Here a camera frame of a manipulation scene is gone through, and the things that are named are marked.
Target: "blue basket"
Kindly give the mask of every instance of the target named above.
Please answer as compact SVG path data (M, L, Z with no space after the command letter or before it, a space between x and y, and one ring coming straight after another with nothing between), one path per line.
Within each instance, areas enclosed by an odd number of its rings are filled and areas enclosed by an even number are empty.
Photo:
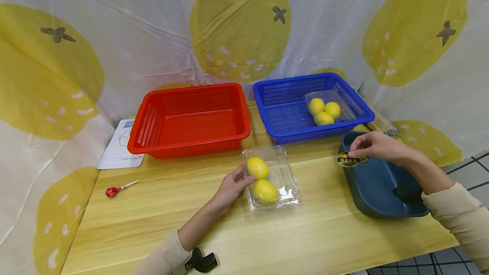
M304 96L322 90L337 92L355 119L317 126ZM253 85L253 93L261 120L276 144L348 133L357 125L375 118L374 112L357 92L335 73L257 82Z

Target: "red basket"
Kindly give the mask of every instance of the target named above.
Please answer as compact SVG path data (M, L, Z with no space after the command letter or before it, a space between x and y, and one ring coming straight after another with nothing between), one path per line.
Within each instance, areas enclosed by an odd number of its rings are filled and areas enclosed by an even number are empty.
M155 158L236 149L250 134L250 117L237 83L167 89L145 95L128 150Z

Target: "lollipop stick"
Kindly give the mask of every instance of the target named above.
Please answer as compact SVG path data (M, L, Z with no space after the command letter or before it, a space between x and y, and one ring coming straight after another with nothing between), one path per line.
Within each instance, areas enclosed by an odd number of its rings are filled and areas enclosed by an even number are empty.
M134 185L136 184L138 181L134 181L134 182L130 182L129 184L127 185L123 185L123 186L120 186L117 190L122 190L124 188L128 188L130 185Z

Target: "red lollipop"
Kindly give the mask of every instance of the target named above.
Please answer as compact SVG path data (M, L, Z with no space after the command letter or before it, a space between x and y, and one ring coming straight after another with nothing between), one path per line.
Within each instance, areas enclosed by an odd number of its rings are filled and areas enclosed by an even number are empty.
M114 195L117 194L117 192L121 191L124 188L128 188L130 185L136 184L137 182L138 181L130 182L129 184L120 186L118 188L116 188L116 187L109 187L105 191L105 195L107 195L107 197L109 197L109 198L112 198Z

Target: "table surface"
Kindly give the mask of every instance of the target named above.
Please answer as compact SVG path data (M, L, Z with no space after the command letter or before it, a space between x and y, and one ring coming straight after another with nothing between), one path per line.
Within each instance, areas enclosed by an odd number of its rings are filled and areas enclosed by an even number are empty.
M256 105L242 149L273 145ZM366 131L358 126L357 131ZM353 203L335 162L341 137L284 145L301 191L298 205L253 213L241 195L200 244L220 274L345 274L434 252L457 241L431 216L373 219ZM171 230L181 227L241 164L241 150L102 170L62 275L131 274ZM139 180L114 198L105 189Z

